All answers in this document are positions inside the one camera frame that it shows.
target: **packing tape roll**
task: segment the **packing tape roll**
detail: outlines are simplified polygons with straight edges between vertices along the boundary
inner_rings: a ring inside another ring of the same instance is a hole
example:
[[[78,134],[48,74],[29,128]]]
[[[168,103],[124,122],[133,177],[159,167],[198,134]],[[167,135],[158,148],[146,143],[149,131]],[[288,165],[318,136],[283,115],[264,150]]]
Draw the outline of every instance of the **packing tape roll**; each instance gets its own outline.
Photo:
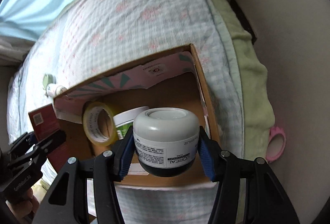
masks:
[[[110,119],[111,131],[109,137],[105,136],[99,128],[98,120],[100,113],[104,110]],[[84,126],[84,131],[88,139],[95,145],[108,146],[113,144],[118,140],[118,135],[116,132],[116,126],[113,122],[113,110],[102,102],[92,102],[90,103],[82,116],[82,124]]]

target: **red card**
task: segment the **red card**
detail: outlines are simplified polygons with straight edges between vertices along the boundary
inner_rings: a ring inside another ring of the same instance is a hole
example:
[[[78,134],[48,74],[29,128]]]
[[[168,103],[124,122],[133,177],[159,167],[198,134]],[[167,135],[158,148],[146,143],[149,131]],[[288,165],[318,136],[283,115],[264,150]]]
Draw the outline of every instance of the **red card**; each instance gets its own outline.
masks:
[[[47,138],[60,129],[52,104],[29,112],[29,117],[38,141]],[[66,142],[47,155],[49,161],[58,172],[70,157]]]

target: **metal screw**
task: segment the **metal screw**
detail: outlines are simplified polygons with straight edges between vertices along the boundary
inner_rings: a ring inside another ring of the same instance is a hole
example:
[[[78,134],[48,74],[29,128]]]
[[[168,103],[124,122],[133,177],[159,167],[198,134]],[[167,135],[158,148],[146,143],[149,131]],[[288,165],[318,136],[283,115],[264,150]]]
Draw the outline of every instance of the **metal screw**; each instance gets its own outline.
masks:
[[[110,157],[112,155],[112,151],[111,150],[106,150],[105,152],[103,152],[103,156],[104,157]]]
[[[222,157],[229,157],[230,156],[230,152],[228,150],[222,150],[220,152]]]
[[[77,159],[75,158],[75,157],[70,157],[69,159],[68,159],[68,163],[69,164],[73,164],[73,163],[75,163],[77,161]]]
[[[257,163],[260,165],[263,165],[265,163],[265,160],[261,157],[257,158]]]

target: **small bottle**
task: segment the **small bottle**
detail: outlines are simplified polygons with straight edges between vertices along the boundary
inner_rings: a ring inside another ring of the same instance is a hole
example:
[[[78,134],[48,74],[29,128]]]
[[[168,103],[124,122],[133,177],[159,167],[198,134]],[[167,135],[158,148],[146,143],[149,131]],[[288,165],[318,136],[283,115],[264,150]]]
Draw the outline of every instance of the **small bottle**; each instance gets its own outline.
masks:
[[[46,93],[49,97],[54,98],[59,94],[62,94],[66,90],[67,89],[60,84],[50,83],[49,85],[47,85]]]
[[[50,83],[56,83],[56,79],[55,79],[55,76],[47,73],[44,75],[44,77],[42,79],[42,86],[43,86],[44,90],[47,89],[47,85],[49,85]]]

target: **hand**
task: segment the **hand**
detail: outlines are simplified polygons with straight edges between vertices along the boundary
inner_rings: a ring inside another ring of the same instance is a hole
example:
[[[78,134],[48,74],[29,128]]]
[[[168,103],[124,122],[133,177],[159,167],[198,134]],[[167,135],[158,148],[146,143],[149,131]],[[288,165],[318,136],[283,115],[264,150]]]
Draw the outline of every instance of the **hand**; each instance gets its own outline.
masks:
[[[28,223],[23,219],[26,215],[28,215],[31,211],[35,213],[39,208],[39,202],[33,195],[33,190],[31,188],[25,193],[24,199],[26,200],[16,205],[8,203],[9,209],[22,224]]]

